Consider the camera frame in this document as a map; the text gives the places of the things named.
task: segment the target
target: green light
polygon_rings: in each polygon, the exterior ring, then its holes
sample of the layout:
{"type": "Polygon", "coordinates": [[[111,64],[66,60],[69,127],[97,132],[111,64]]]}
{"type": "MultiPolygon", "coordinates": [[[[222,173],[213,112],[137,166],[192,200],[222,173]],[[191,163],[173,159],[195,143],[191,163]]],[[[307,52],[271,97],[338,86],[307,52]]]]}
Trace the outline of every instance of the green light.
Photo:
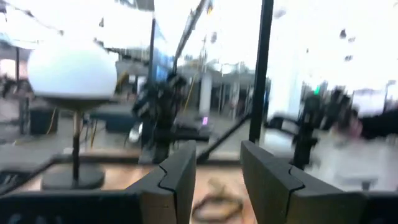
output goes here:
{"type": "Polygon", "coordinates": [[[319,90],[320,90],[320,87],[318,86],[317,89],[313,92],[313,94],[319,95],[319,90]]]}

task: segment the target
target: ceiling light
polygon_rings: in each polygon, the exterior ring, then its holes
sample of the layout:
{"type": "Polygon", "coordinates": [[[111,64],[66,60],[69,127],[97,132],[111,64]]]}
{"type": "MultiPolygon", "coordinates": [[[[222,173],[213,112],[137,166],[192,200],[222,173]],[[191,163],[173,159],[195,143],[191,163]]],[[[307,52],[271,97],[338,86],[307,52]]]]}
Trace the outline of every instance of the ceiling light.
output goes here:
{"type": "Polygon", "coordinates": [[[347,37],[346,29],[340,31],[340,38],[345,39],[347,37]]]}
{"type": "Polygon", "coordinates": [[[280,19],[282,16],[286,15],[286,10],[285,9],[278,9],[274,12],[274,18],[275,19],[280,19]]]}
{"type": "Polygon", "coordinates": [[[351,61],[351,60],[353,59],[353,57],[354,57],[354,56],[352,56],[352,55],[347,55],[347,56],[344,58],[344,61],[345,61],[345,62],[349,62],[349,61],[351,61]]]}

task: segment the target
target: lamp stand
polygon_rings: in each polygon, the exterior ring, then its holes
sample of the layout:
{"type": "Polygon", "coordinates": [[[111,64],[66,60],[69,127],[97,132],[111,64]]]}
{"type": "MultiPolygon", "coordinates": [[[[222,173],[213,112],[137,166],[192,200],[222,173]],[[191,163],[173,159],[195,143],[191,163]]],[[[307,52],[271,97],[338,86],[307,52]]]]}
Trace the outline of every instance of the lamp stand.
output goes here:
{"type": "Polygon", "coordinates": [[[94,164],[80,164],[80,124],[81,112],[75,111],[73,116],[73,151],[71,166],[65,165],[61,169],[49,170],[43,175],[42,189],[45,190],[91,190],[98,189],[105,182],[105,173],[100,166],[94,164]]]}

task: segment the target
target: pink light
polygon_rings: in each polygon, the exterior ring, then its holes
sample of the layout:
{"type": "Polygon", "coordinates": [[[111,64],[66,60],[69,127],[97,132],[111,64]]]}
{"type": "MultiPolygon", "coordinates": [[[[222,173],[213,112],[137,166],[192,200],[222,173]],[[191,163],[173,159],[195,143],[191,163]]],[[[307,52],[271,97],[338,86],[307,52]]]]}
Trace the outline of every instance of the pink light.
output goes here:
{"type": "Polygon", "coordinates": [[[204,117],[202,122],[201,122],[201,124],[202,125],[207,125],[207,122],[208,122],[208,117],[204,117]]]}

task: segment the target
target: lamp shade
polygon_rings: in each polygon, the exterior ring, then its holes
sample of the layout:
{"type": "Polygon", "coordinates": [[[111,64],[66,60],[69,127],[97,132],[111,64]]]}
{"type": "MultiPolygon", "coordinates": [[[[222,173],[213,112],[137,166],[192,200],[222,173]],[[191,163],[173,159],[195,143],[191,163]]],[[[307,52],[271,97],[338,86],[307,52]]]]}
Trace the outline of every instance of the lamp shade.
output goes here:
{"type": "Polygon", "coordinates": [[[40,44],[28,61],[36,96],[60,100],[108,100],[114,95],[114,60],[93,41],[61,37],[40,44]]]}

